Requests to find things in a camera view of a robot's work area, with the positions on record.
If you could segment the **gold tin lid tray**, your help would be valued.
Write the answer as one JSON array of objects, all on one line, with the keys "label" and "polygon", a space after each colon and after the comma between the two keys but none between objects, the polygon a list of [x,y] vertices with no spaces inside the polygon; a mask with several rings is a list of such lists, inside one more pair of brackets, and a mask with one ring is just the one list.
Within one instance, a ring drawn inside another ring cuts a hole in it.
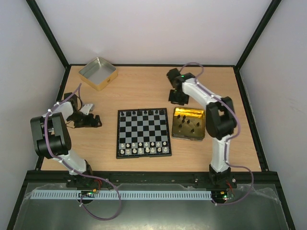
[{"label": "gold tin lid tray", "polygon": [[193,141],[203,141],[205,138],[205,111],[202,109],[193,109],[186,107],[175,107],[173,112],[173,121],[172,121],[172,137],[177,139],[193,140]]}]

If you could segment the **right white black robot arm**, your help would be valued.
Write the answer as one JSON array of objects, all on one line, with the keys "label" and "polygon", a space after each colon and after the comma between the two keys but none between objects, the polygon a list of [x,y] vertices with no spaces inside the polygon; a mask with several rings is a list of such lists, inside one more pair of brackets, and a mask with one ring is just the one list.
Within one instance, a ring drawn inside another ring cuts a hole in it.
[{"label": "right white black robot arm", "polygon": [[237,126],[232,99],[213,93],[191,73],[181,74],[174,68],[166,75],[176,92],[192,97],[206,112],[205,128],[213,141],[209,182],[213,187],[221,187],[230,177],[230,140]]}]

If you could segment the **black magnetic chess board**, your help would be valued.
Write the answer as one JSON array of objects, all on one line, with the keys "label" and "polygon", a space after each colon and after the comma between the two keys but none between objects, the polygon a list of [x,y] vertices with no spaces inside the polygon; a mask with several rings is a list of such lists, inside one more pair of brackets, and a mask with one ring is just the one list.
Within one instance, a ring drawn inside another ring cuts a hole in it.
[{"label": "black magnetic chess board", "polygon": [[171,141],[166,108],[118,111],[117,159],[171,156]]}]

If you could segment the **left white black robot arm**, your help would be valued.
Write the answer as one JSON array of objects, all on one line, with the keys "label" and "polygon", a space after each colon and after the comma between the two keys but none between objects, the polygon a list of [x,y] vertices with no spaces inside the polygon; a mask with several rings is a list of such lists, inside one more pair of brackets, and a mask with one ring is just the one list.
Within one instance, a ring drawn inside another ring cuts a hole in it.
[{"label": "left white black robot arm", "polygon": [[83,104],[80,96],[71,92],[64,94],[63,104],[57,105],[49,116],[46,114],[30,120],[34,149],[39,157],[53,159],[68,165],[85,175],[93,175],[90,164],[72,150],[67,122],[73,128],[97,128],[102,126],[99,115],[93,115],[93,104]]}]

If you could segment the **gold square tin box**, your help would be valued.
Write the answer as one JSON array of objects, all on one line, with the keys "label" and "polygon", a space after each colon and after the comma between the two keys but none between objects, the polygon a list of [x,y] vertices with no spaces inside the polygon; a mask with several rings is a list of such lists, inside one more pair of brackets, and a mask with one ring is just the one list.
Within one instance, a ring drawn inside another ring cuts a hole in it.
[{"label": "gold square tin box", "polygon": [[118,70],[102,57],[96,57],[79,74],[81,80],[96,91],[101,91],[118,76]]}]

